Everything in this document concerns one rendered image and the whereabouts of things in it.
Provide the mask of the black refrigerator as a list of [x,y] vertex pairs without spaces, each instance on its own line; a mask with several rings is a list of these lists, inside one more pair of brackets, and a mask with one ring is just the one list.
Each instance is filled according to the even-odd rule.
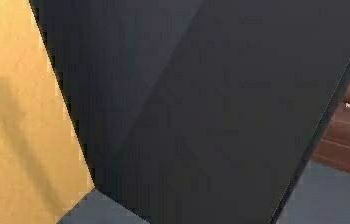
[[29,0],[96,188],[276,224],[350,81],[350,0]]

